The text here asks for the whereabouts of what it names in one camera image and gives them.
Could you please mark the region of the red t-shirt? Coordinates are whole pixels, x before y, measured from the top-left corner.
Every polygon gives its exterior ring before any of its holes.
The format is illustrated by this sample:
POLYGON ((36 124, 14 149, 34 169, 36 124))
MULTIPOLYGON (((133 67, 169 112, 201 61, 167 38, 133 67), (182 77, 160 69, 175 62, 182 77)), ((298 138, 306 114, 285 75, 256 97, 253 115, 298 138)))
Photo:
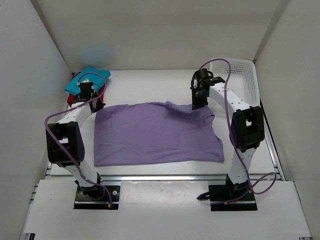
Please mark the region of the red t-shirt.
MULTIPOLYGON (((75 79, 80 73, 81 73, 81 71, 76 72, 73 75, 71 80, 75 79)), ((97 89, 98 89, 97 95, 100 95, 103 92, 103 90, 105 89, 105 87, 106 87, 105 84, 103 86, 101 86, 101 87, 97 83, 94 83, 93 85, 95 87, 97 87, 97 89)), ((71 105, 74 104, 76 102, 76 100, 78 100, 78 99, 79 99, 79 95, 78 94, 77 95, 73 95, 73 94, 70 93, 69 96, 68 96, 68 99, 67 99, 67 103, 71 107, 71 105)))

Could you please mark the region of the teal t-shirt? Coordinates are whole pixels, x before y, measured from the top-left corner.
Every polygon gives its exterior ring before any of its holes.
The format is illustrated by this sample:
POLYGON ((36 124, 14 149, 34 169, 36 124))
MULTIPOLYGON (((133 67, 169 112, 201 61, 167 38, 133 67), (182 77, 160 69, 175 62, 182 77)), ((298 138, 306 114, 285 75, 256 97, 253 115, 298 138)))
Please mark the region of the teal t-shirt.
POLYGON ((99 70, 88 66, 80 73, 75 75, 64 90, 75 96, 80 93, 80 83, 84 82, 85 80, 89 80, 93 83, 95 91, 99 92, 110 76, 111 73, 109 70, 99 70))

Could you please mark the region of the lavender t-shirt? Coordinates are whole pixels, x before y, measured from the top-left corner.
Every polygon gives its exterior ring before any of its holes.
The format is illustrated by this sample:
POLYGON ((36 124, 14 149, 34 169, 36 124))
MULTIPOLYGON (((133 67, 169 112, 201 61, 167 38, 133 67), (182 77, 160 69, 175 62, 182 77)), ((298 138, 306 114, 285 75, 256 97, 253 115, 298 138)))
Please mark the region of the lavender t-shirt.
POLYGON ((94 122, 94 165, 135 166, 225 161, 223 143, 206 105, 147 102, 105 107, 94 122))

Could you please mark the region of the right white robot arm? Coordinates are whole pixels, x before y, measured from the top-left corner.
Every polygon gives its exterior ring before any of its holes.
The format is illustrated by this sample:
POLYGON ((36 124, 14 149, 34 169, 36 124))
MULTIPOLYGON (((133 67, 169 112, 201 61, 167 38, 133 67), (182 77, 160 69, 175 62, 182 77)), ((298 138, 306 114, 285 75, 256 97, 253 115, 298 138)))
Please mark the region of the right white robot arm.
POLYGON ((197 70, 191 79, 192 109, 208 105, 208 99, 216 101, 226 113, 230 142, 234 156, 225 185, 209 196, 215 204, 229 204, 240 199, 250 190, 249 169, 253 155, 265 138, 263 111, 251 106, 227 87, 220 77, 205 68, 197 70))

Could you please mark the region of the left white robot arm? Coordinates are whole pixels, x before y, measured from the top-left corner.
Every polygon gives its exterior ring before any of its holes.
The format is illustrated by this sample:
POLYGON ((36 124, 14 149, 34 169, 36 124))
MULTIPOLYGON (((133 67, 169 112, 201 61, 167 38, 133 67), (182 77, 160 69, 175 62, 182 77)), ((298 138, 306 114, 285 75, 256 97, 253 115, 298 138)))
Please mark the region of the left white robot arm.
POLYGON ((103 109, 104 103, 96 99, 98 93, 89 79, 78 84, 80 93, 71 105, 70 111, 56 123, 46 128, 46 144, 49 162, 70 172, 80 192, 99 201, 106 196, 101 187, 100 175, 85 161, 85 146, 80 128, 93 113, 103 109))

